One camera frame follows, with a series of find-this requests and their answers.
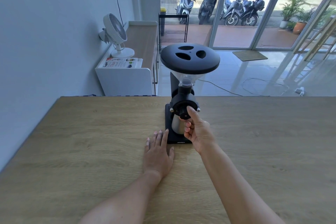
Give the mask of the person's left hand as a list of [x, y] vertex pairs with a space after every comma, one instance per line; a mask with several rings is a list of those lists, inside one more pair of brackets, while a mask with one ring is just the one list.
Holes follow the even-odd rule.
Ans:
[[166, 129], [163, 132], [161, 146], [157, 146], [157, 133], [154, 132], [150, 138], [150, 150], [144, 152], [143, 156], [143, 171], [144, 173], [154, 173], [160, 180], [165, 178], [172, 166], [173, 161], [169, 160], [167, 149], [167, 140], [169, 135], [169, 130]]

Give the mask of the person's right hand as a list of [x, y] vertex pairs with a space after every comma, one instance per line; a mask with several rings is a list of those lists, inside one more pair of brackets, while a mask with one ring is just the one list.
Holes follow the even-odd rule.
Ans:
[[187, 121], [184, 136], [192, 142], [196, 152], [200, 155], [217, 145], [210, 124], [202, 119], [200, 125], [194, 125]]

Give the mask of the steel dosing cup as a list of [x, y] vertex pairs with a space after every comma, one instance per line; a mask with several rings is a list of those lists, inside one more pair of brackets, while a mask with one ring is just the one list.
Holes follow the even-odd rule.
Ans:
[[179, 116], [174, 115], [172, 119], [171, 128], [174, 132], [174, 135], [178, 137], [184, 137], [186, 122], [189, 120], [183, 120]]

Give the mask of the person's right forearm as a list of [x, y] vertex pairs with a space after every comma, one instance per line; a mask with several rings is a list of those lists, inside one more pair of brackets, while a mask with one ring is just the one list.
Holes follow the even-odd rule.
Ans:
[[215, 142], [198, 150], [231, 224], [285, 224]]

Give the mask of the person's left forearm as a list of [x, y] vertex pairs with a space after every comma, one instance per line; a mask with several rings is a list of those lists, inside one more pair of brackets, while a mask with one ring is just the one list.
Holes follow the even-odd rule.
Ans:
[[91, 209], [78, 224], [143, 224], [145, 213], [162, 175], [145, 171], [135, 181]]

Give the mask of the black coffee grinder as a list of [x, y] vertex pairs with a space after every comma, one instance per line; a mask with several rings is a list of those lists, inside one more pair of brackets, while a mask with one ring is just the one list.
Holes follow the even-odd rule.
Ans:
[[165, 129], [169, 130], [168, 144], [189, 144], [185, 137], [174, 135], [171, 128], [174, 115], [183, 120], [190, 119], [187, 106], [200, 112], [196, 101], [195, 82], [207, 73], [217, 69], [220, 56], [213, 49], [201, 44], [179, 43], [161, 51], [162, 64], [170, 69], [171, 100], [165, 105]]

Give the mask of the brown door mat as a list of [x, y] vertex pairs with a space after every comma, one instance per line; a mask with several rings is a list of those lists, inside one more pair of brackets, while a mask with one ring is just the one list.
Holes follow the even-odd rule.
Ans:
[[255, 50], [248, 51], [233, 51], [232, 52], [241, 61], [257, 61], [257, 60], [267, 60], [268, 58], [262, 53]]

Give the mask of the white wooden-top cabinet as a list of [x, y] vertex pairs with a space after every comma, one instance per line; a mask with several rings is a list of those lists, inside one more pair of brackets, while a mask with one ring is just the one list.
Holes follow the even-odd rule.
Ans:
[[137, 68], [104, 68], [111, 52], [111, 45], [95, 71], [105, 96], [151, 96], [156, 95], [158, 78], [158, 23], [156, 21], [129, 21], [125, 47], [134, 50], [133, 59], [142, 59]]

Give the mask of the white illustrated book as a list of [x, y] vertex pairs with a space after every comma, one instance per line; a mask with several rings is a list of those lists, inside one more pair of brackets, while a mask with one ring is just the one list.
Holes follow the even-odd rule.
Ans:
[[102, 69], [134, 69], [141, 68], [143, 59], [141, 58], [113, 58], [108, 57], [98, 68]]

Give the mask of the yellow-lidded bin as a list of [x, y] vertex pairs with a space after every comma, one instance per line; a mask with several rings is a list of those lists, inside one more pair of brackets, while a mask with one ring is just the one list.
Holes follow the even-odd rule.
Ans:
[[161, 36], [164, 36], [164, 32], [165, 32], [166, 12], [167, 12], [166, 8], [164, 8], [164, 7], [160, 8], [160, 17], [159, 17], [159, 20], [160, 20], [160, 35]]

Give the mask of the white-framed glass door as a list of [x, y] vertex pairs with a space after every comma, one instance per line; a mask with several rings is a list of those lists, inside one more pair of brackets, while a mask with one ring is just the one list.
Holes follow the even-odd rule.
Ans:
[[257, 20], [250, 18], [241, 25], [243, 17], [243, 4], [238, 9], [238, 13], [229, 14], [229, 19], [225, 19], [225, 0], [219, 0], [217, 5], [209, 46], [215, 49], [224, 50], [253, 50], [258, 48], [259, 41], [264, 35], [271, 15], [278, 3], [278, 0], [263, 0], [263, 10], [257, 10]]

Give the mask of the black scooter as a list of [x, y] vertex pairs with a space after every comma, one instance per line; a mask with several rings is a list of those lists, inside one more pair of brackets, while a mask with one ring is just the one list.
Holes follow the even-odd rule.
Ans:
[[203, 0], [199, 12], [198, 12], [198, 19], [199, 25], [203, 25], [205, 22], [210, 21], [210, 17], [215, 9], [217, 0]]

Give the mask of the blue white scooter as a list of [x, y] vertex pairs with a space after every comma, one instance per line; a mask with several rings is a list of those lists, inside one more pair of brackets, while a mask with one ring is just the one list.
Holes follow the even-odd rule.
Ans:
[[176, 15], [183, 15], [182, 17], [179, 17], [179, 23], [180, 24], [186, 24], [187, 23], [187, 15], [190, 14], [194, 2], [197, 3], [196, 0], [180, 0], [179, 4], [177, 6], [176, 10]]

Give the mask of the grey motorcycle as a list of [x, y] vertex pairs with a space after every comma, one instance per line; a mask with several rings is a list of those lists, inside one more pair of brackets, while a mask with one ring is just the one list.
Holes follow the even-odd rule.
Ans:
[[224, 21], [225, 26], [236, 26], [243, 12], [243, 0], [224, 0], [220, 20]]

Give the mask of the white desk fan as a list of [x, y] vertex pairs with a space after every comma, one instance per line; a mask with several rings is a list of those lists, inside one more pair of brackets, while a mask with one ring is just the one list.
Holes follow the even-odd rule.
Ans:
[[118, 18], [108, 13], [103, 17], [104, 28], [99, 33], [101, 41], [111, 43], [110, 55], [113, 58], [131, 58], [135, 52], [131, 48], [122, 47], [121, 44], [127, 41], [126, 31]]

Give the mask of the dark blue motorcycle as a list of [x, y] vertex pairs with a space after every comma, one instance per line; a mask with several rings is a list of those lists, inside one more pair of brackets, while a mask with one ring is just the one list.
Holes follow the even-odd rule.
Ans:
[[241, 26], [255, 26], [259, 18], [258, 11], [264, 9], [265, 2], [263, 0], [242, 0], [242, 5]]

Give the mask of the plant in terracotta pot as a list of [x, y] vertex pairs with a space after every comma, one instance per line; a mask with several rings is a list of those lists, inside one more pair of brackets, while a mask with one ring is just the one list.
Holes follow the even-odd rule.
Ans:
[[293, 28], [293, 34], [301, 34], [311, 17], [314, 15], [315, 11], [316, 8], [311, 8], [310, 10], [302, 10], [296, 14], [297, 22]]

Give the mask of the palm plant in white pot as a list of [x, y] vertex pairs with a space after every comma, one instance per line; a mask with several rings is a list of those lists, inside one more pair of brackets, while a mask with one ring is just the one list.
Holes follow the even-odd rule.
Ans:
[[280, 23], [279, 28], [285, 29], [287, 28], [288, 22], [291, 18], [295, 16], [300, 16], [305, 12], [304, 5], [308, 5], [307, 0], [287, 0], [286, 3], [281, 4], [282, 11], [281, 15], [283, 19]]

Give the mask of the wooden ladder rack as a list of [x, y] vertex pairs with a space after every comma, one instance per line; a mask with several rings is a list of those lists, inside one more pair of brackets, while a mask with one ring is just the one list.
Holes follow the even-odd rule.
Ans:
[[307, 62], [317, 54], [323, 61], [336, 54], [336, 0], [322, 1], [292, 49], [293, 55], [304, 54]]

